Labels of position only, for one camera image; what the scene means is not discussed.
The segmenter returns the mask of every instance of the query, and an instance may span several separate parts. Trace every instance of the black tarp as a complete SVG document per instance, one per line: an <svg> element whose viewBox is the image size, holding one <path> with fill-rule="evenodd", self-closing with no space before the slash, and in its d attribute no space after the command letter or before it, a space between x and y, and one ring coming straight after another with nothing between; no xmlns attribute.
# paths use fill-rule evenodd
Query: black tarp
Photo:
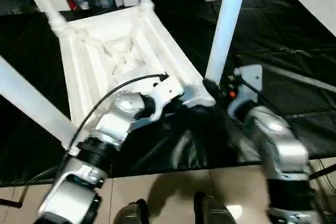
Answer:
<svg viewBox="0 0 336 224"><path fill-rule="evenodd" d="M220 2L155 11L204 75ZM68 20L91 15L65 12ZM0 54L65 115L67 92L58 39L42 14L0 18ZM225 73L251 63L280 67L336 86L336 39L297 0L244 0ZM266 95L296 128L310 157L336 156L336 95L264 70ZM59 163L60 143L2 98L0 185L22 185ZM219 108L194 108L130 134L113 176L255 163ZM52 176L43 181L50 181Z"/></svg>

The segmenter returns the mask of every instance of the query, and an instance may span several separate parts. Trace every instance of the silver robotic arm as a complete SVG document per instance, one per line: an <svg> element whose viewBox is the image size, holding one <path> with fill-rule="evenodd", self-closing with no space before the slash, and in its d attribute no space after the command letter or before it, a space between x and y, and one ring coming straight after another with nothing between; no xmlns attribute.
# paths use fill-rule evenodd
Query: silver robotic arm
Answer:
<svg viewBox="0 0 336 224"><path fill-rule="evenodd" d="M228 102L228 114L242 124L254 143L267 180L272 223L320 223L312 208L308 152L295 137L290 125L279 115L258 104L261 90L260 65L235 70L231 77L237 95Z"/></svg>
<svg viewBox="0 0 336 224"><path fill-rule="evenodd" d="M132 124L141 118L156 121L164 106L182 94L174 76L160 82L148 95L119 92L89 137L78 144L79 154L68 160L56 178L35 223L93 223L101 203L96 188L108 178Z"/></svg>

